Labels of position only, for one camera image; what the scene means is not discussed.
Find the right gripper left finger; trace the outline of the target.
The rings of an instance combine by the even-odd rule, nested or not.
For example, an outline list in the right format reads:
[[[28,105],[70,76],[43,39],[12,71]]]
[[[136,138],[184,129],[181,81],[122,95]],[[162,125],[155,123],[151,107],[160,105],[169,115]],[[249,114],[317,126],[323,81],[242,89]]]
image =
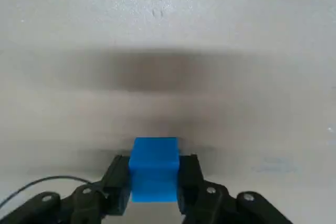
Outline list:
[[[131,193],[129,159],[117,155],[99,181],[82,179],[65,198],[53,191],[37,194],[1,223],[101,223],[105,216],[122,216]]]

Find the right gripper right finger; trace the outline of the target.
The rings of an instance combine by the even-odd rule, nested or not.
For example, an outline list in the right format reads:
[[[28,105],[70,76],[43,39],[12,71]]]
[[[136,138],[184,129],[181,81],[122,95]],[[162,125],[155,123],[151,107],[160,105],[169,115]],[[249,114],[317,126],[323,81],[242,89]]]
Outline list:
[[[204,179],[197,155],[180,156],[177,202],[182,223],[286,224],[291,221],[261,194],[228,189]]]

